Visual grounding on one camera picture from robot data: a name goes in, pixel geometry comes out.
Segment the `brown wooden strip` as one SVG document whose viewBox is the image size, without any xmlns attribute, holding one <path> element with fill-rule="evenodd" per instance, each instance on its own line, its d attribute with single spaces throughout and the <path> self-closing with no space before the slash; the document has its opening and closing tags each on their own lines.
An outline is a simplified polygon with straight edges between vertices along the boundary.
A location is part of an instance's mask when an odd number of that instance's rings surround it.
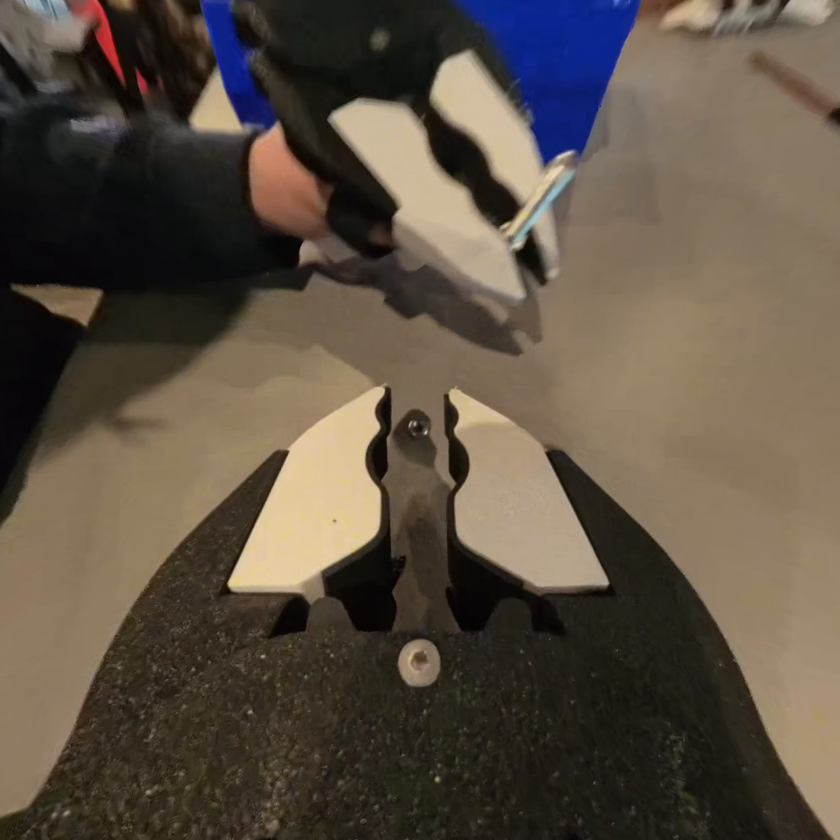
<svg viewBox="0 0 840 840">
<path fill-rule="evenodd" d="M 750 66 L 772 80 L 789 98 L 819 116 L 826 124 L 839 128 L 839 100 L 813 79 L 780 59 L 763 51 L 753 52 Z"/>
</svg>

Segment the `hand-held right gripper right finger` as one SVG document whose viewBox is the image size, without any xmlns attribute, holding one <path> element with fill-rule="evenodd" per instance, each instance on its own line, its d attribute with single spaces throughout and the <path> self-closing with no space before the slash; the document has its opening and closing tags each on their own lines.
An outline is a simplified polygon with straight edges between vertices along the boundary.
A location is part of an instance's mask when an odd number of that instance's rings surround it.
<svg viewBox="0 0 840 840">
<path fill-rule="evenodd" d="M 465 392 L 447 393 L 455 478 L 454 536 L 468 556 L 535 595 L 605 592 L 609 580 L 547 450 Z"/>
</svg>

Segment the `silver bolt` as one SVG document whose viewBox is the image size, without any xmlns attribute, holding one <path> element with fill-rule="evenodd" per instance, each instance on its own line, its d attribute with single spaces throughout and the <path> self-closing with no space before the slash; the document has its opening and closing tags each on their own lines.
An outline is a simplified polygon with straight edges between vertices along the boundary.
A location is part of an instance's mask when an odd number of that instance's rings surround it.
<svg viewBox="0 0 840 840">
<path fill-rule="evenodd" d="M 571 186 L 578 165 L 579 154 L 575 150 L 567 150 L 545 165 L 530 196 L 511 221 L 500 228 L 510 252 L 523 251 L 530 239 L 546 254 L 558 250 L 554 205 Z"/>
</svg>

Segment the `large blue plastic bin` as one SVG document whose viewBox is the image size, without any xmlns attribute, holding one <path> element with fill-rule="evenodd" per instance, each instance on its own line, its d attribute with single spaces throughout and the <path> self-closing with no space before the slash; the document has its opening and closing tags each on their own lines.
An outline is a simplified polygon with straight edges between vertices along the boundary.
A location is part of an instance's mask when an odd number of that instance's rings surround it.
<svg viewBox="0 0 840 840">
<path fill-rule="evenodd" d="M 465 1 L 531 117 L 542 156 L 588 144 L 639 1 Z"/>
</svg>

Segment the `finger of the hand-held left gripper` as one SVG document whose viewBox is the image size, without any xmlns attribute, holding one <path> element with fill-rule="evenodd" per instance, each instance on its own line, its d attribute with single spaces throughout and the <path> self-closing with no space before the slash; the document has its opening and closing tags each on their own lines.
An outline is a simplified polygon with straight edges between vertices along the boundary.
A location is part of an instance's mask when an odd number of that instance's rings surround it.
<svg viewBox="0 0 840 840">
<path fill-rule="evenodd" d="M 451 154 L 479 210 L 501 229 L 530 196 L 547 164 L 528 122 L 472 50 L 442 63 L 429 102 L 443 124 L 436 151 Z M 542 284 L 560 274 L 559 235 L 552 254 L 533 239 L 511 254 Z"/>
<path fill-rule="evenodd" d="M 506 239 L 439 165 L 413 110 L 362 98 L 333 111 L 329 123 L 393 199 L 392 241 L 400 257 L 501 303 L 525 300 Z"/>
</svg>

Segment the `brown furry item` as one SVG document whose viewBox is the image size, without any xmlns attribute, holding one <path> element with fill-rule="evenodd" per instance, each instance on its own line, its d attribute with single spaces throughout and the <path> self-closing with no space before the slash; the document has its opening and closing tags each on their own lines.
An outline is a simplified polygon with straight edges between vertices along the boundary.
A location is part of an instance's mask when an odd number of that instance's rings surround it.
<svg viewBox="0 0 840 840">
<path fill-rule="evenodd" d="M 136 2 L 147 67 L 154 72 L 148 102 L 165 103 L 181 121 L 189 120 L 216 66 L 201 3 L 198 1 Z"/>
</svg>

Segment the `person's left hand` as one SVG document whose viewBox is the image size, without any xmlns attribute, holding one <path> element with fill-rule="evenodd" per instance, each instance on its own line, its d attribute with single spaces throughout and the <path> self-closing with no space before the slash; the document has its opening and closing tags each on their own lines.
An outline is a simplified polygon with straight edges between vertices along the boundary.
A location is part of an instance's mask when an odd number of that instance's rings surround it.
<svg viewBox="0 0 840 840">
<path fill-rule="evenodd" d="M 247 164 L 249 201 L 264 226 L 300 240 L 326 237 L 331 188 L 299 162 L 279 123 L 255 137 Z"/>
</svg>

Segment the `white items on table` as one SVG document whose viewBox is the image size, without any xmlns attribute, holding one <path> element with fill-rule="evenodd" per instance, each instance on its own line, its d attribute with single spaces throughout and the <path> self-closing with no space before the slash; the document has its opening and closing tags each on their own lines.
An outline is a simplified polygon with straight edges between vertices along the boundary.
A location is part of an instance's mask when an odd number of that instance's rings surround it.
<svg viewBox="0 0 840 840">
<path fill-rule="evenodd" d="M 659 22 L 665 32 L 695 35 L 742 35 L 754 29 L 823 25 L 837 6 L 834 1 L 685 1 L 673 6 Z"/>
</svg>

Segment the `red plaid cloth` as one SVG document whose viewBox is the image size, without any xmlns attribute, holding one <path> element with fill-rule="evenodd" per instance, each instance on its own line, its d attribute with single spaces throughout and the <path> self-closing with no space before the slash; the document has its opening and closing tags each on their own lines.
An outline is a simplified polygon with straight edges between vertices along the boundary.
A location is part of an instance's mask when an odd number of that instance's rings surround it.
<svg viewBox="0 0 840 840">
<path fill-rule="evenodd" d="M 136 2 L 69 1 L 70 11 L 88 25 L 81 54 L 107 89 L 126 109 L 140 109 L 154 72 L 141 46 Z"/>
</svg>

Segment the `person's dark clothing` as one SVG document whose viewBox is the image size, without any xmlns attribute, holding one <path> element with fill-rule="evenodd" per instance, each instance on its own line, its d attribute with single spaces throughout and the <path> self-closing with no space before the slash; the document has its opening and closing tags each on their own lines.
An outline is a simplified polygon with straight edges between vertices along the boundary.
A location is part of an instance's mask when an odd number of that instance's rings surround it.
<svg viewBox="0 0 840 840">
<path fill-rule="evenodd" d="M 10 287 L 1 292 L 1 521 L 25 483 L 35 438 L 86 328 Z"/>
</svg>

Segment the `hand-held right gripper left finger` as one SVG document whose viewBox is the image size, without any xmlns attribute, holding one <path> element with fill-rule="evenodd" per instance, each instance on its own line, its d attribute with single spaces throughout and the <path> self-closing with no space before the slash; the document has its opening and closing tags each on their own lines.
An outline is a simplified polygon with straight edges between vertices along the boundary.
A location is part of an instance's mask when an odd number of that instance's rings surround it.
<svg viewBox="0 0 840 840">
<path fill-rule="evenodd" d="M 372 387 L 311 426 L 280 471 L 228 577 L 240 595 L 320 599 L 386 576 L 383 478 L 391 389 Z"/>
</svg>

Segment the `person's left forearm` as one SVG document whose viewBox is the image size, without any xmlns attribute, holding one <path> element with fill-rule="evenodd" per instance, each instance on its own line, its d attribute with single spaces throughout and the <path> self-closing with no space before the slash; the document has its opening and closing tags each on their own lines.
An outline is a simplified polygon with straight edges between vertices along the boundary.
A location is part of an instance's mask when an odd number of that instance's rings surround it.
<svg viewBox="0 0 840 840">
<path fill-rule="evenodd" d="M 302 241 L 258 219 L 253 133 L 2 102 L 1 280 L 122 290 L 257 277 Z"/>
</svg>

